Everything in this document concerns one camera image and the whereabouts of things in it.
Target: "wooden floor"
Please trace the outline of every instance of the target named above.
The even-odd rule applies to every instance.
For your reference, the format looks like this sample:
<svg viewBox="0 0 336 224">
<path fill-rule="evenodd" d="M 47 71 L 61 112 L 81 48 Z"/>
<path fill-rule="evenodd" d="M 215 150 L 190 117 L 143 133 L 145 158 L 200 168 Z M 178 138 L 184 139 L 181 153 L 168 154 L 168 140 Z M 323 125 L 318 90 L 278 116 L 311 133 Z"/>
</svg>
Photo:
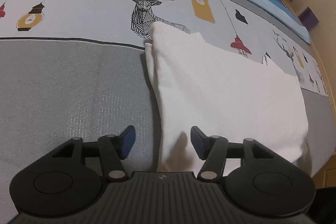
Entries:
<svg viewBox="0 0 336 224">
<path fill-rule="evenodd" d="M 322 169 L 313 177 L 317 189 L 336 187 L 336 155 L 331 156 Z"/>
</svg>

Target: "white garment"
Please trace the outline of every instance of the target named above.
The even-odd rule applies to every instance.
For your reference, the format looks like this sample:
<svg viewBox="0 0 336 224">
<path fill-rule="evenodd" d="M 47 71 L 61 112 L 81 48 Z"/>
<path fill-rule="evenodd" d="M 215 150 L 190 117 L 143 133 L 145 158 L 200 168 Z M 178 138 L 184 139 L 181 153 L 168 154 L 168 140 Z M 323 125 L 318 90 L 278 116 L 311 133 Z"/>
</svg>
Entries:
<svg viewBox="0 0 336 224">
<path fill-rule="evenodd" d="M 199 33 L 162 22 L 150 31 L 153 44 L 145 49 L 161 117 L 159 172 L 197 175 L 204 162 L 191 144 L 192 126 L 230 142 L 254 138 L 290 162 L 301 156 L 308 121 L 297 77 L 268 57 L 259 64 L 216 48 Z"/>
</svg>

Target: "red lamp print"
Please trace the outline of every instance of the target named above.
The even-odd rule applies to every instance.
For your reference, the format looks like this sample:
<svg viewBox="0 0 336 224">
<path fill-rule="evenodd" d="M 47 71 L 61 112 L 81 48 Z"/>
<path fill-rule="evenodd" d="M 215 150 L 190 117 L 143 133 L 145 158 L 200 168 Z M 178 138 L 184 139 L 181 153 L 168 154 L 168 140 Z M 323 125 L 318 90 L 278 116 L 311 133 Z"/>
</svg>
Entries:
<svg viewBox="0 0 336 224">
<path fill-rule="evenodd" d="M 231 47 L 232 48 L 235 48 L 238 50 L 239 54 L 242 55 L 242 56 L 245 56 L 246 58 L 248 58 L 248 54 L 252 54 L 251 51 L 243 44 L 242 40 L 239 38 L 239 36 L 237 35 L 237 32 L 236 32 L 236 29 L 233 25 L 233 22 L 229 16 L 229 13 L 227 12 L 226 10 L 226 7 L 225 8 L 225 11 L 227 13 L 227 16 L 229 17 L 229 20 L 231 22 L 231 25 L 233 27 L 233 30 L 235 31 L 236 33 L 236 38 L 235 38 L 235 41 L 231 43 Z"/>
<path fill-rule="evenodd" d="M 3 4 L 1 7 L 0 7 L 0 18 L 1 17 L 4 17 L 5 16 L 5 11 L 4 11 L 4 8 L 5 8 L 5 4 Z"/>
</svg>

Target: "deer illustration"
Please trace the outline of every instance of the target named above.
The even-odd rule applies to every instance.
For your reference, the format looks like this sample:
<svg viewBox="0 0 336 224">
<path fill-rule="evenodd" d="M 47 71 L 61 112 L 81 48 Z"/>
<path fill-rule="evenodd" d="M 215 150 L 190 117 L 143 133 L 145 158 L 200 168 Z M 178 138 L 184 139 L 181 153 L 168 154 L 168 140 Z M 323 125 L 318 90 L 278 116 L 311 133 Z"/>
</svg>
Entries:
<svg viewBox="0 0 336 224">
<path fill-rule="evenodd" d="M 299 82 L 303 84 L 303 83 L 305 82 L 305 79 L 303 78 L 303 74 L 302 74 L 301 72 L 299 72 L 299 71 L 296 69 L 295 65 L 294 65 L 294 59 L 293 59 L 294 52 L 293 52 L 293 50 L 290 49 L 290 47 L 289 47 L 287 41 L 286 41 L 285 39 L 283 39 L 282 37 L 281 37 L 281 38 L 282 38 L 283 41 L 286 42 L 286 44 L 287 44 L 287 46 L 288 46 L 288 49 L 285 48 L 285 46 L 284 46 L 283 43 L 280 45 L 280 43 L 279 43 L 279 35 L 278 35 L 277 33 L 274 33 L 274 34 L 277 36 L 277 38 L 273 37 L 274 40 L 275 40 L 276 43 L 279 45 L 279 47 L 281 48 L 281 50 L 283 50 L 283 51 L 286 53 L 286 55 L 292 60 L 292 64 L 293 64 L 295 73 L 296 73 L 296 75 L 297 75 L 297 78 L 299 79 Z"/>
<path fill-rule="evenodd" d="M 131 0 L 135 2 L 135 7 L 132 13 L 131 29 L 140 37 L 151 39 L 149 29 L 155 21 L 161 21 L 171 25 L 184 32 L 190 33 L 187 27 L 181 24 L 172 23 L 157 17 L 153 14 L 152 6 L 160 5 L 161 0 Z"/>
</svg>

